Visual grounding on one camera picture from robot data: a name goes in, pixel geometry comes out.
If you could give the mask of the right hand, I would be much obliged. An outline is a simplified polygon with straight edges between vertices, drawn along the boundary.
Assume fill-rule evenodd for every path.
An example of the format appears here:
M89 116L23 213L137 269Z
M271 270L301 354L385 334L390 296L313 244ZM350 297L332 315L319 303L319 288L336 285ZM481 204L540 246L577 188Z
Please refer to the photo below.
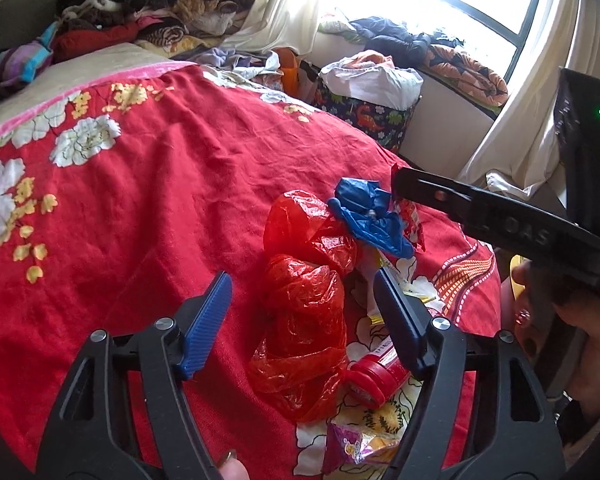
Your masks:
M508 281L507 321L548 400L569 399L558 420L578 440L600 426L600 289L530 261Z

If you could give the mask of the left hand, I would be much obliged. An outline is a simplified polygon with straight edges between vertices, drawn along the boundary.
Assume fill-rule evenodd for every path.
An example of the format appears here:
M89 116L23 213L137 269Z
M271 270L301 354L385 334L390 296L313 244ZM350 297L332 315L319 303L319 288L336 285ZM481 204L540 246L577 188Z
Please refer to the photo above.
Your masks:
M238 460L234 450L227 451L216 464L223 480L249 480L245 465Z

